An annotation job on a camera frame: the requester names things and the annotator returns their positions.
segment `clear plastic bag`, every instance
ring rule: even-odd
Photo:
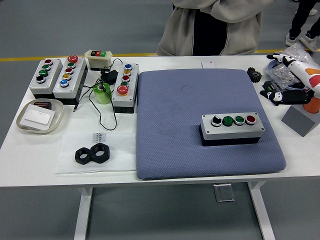
[[[296,42],[284,51],[278,53],[288,55],[298,61],[311,64],[318,69],[320,68],[320,66],[316,64],[310,54],[305,51],[304,47],[299,42]],[[283,89],[300,82],[300,80],[298,80],[283,63],[276,60],[273,60],[268,64],[265,69],[265,73],[267,73],[271,79]]]

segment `beige hoodie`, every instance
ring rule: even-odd
[[[156,53],[192,56],[196,11],[226,22],[227,38],[220,55],[249,55],[257,48],[262,10],[273,0],[172,0],[176,6],[166,23]]]

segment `person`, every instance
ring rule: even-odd
[[[273,0],[172,0],[159,56],[249,55],[257,49],[262,10]]]
[[[309,12],[309,16],[313,16],[316,15],[318,13],[317,9],[312,8]]]
[[[292,20],[291,29],[285,36],[285,45],[291,46],[297,42],[297,38],[301,33],[302,26],[306,23],[310,10],[316,5],[317,0],[304,0],[299,2],[298,10]],[[317,51],[316,37],[320,36],[320,18],[312,25],[306,34],[299,38],[308,49],[312,52]]]

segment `white table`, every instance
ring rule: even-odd
[[[140,72],[167,69],[200,69],[202,62],[214,61],[216,68],[242,69],[255,68],[263,73],[270,62],[265,56],[183,56],[183,57],[121,57],[124,63],[139,64]],[[114,69],[119,68],[116,60]],[[86,85],[92,85],[99,73],[89,71]],[[274,234],[262,199],[260,187],[265,181],[319,178],[320,176],[320,127],[316,127],[307,136],[301,137],[283,122],[282,117],[288,105],[274,106],[259,92],[263,89],[263,76],[254,87],[273,127],[283,151],[287,166],[281,172],[253,175],[234,175],[216,177],[195,177],[143,181],[137,178],[135,171],[96,172],[79,174],[55,174],[57,158],[63,134],[99,133],[104,129],[99,125],[98,112],[84,98],[76,112],[73,105],[64,106],[64,115],[59,126],[46,135],[30,134],[21,131],[16,125],[16,118],[21,109],[34,99],[28,89],[19,110],[11,124],[0,150],[0,188],[21,187],[71,187],[78,188],[82,197],[80,201],[75,239],[85,239],[89,217],[92,189],[95,187],[126,185],[170,185],[170,184],[204,184],[248,182],[253,204],[265,240],[274,240]],[[108,127],[113,125],[113,113],[110,104],[99,106],[103,110],[102,121]],[[117,114],[118,126],[113,133],[135,133],[137,116],[134,114]]]

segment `white tray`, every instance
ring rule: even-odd
[[[55,111],[55,114],[53,116],[53,119],[52,119],[52,122],[50,124],[50,127],[47,130],[36,130],[36,129],[31,128],[31,127],[20,125],[20,121],[21,121],[22,117],[24,116],[28,105],[29,104],[33,105],[35,102],[50,102],[51,103],[51,110]],[[25,132],[32,133],[32,134],[47,134],[47,133],[51,132],[52,130],[54,130],[58,126],[63,113],[64,113],[64,105],[62,104],[62,102],[60,102],[58,100],[55,100],[55,99],[39,98],[39,99],[35,99],[35,100],[32,100],[32,101],[28,102],[23,107],[21,112],[19,113],[19,115],[16,118],[15,122],[16,122],[16,125],[18,126],[18,128],[20,128],[21,130],[23,130]]]

